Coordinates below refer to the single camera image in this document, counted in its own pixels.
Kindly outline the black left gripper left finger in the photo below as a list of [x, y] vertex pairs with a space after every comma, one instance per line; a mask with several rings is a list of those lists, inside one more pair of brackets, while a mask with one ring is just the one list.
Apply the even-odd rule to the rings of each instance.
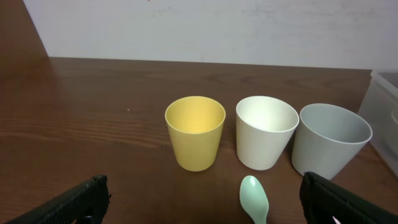
[[102, 223], [109, 207], [106, 175], [96, 175], [9, 223]]

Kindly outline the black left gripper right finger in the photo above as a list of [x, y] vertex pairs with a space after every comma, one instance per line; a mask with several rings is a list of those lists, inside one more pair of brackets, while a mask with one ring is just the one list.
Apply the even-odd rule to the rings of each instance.
[[397, 215], [368, 202], [314, 172], [306, 172], [300, 201], [307, 223], [397, 224]]

